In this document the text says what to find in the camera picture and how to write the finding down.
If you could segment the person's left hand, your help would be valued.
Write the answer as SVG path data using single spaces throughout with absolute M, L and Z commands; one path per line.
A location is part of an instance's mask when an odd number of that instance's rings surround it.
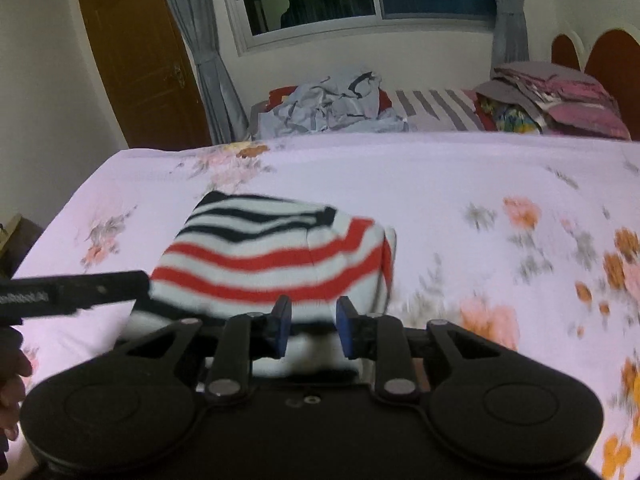
M 8 470 L 9 442 L 18 436 L 20 404 L 26 398 L 23 379 L 32 376 L 32 364 L 22 350 L 23 336 L 12 327 L 1 329 L 1 473 Z

